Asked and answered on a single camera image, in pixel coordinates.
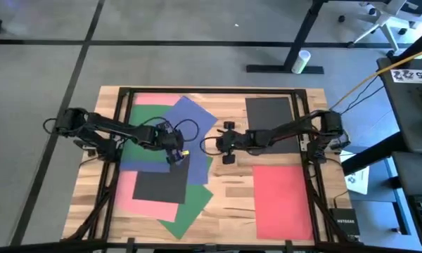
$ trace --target wooden table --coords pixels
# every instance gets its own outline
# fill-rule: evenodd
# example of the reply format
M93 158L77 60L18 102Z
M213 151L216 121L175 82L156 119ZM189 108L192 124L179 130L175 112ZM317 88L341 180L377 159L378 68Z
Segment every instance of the wooden table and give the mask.
M112 118L118 91L118 86L102 86L95 112ZM244 89L241 89L241 94L185 93L182 95L189 97L218 119L208 132L208 137L217 136L217 130L223 129L223 122L228 120L236 122L236 131L244 132L248 128L245 98L285 97L285 95L271 94L242 94L243 91ZM306 92L310 111L327 108L323 89L306 89ZM212 148L215 145L211 143L213 140L209 141L209 143L206 143L207 151L215 153L215 148L214 150ZM329 153L327 157L339 160L339 157L334 154ZM101 161L96 160L85 163L80 167L63 238L74 233L93 209L102 164ZM254 157L245 152L237 152L235 164L223 165L222 159L215 157L210 168L209 183L205 185L214 196L181 240L177 240L155 219L130 214L114 207L108 242L126 242L127 238L136 238L136 242L139 243L285 245L284 240L257 239L253 197L253 165L301 166L301 159L298 153ZM313 168L310 167L309 170L311 175L314 174ZM347 191L344 174L340 165L333 161L323 164L321 170L327 203L332 207L333 198ZM348 193L338 197L337 200L339 208L351 208ZM317 207L316 210L320 236L322 240L326 240L323 216ZM101 234L102 227L100 224L102 222L99 222L97 235ZM313 245L314 241L295 240L293 244Z

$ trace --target sticker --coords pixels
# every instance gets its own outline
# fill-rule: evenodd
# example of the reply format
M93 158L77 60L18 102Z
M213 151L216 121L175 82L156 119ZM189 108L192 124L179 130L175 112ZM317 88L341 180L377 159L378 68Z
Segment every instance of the sticker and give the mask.
M391 70L391 75L397 83L422 84L422 70Z

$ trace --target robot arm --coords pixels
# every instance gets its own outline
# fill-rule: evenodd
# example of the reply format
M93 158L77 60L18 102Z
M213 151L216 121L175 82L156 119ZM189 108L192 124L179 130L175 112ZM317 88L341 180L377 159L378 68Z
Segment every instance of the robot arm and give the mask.
M56 122L54 133L64 137L78 137L74 141L79 147L95 148L98 156L105 161L117 159L117 141L104 138L96 131L120 136L149 150L166 150L169 163L182 159L184 139L180 130L173 129L169 122L156 126L133 126L103 117L98 113L87 112L82 108L68 108Z
M312 119L320 117L321 129L312 126ZM232 164L235 161L234 150L254 151L272 146L277 141L310 134L315 136L307 144L307 156L311 161L325 162L324 150L331 140L344 134L342 121L339 113L333 111L317 110L305 115L293 122L283 124L270 130L247 130L244 134L234 131L233 122L225 122L227 131L219 130L222 136L217 137L216 147L223 156L224 164Z

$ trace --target red paper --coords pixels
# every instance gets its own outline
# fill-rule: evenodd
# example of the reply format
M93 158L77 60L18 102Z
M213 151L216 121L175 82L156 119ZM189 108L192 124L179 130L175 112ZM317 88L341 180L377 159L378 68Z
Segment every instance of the red paper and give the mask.
M137 171L121 171L117 182L116 207L132 214L142 214L163 221L175 222L178 204L149 200L133 200Z
M313 240L303 168L254 166L258 239Z
M181 96L165 93L137 93L134 99L135 105L170 105L174 106Z

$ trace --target white chair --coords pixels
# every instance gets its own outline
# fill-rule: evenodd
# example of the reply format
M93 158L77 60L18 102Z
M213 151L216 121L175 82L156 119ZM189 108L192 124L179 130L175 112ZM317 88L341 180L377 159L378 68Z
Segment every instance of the white chair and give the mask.
M369 11L370 15L356 14L354 17L372 23L373 26L359 35L354 41L349 42L347 47L352 48L359 40L380 28L393 49L388 54L393 55L399 50L399 46L390 28L402 28L399 34L404 34L407 28L416 29L417 25L422 23L422 0L390 0L387 4L378 2L371 5L374 9ZM344 21L345 16L340 16L339 22Z

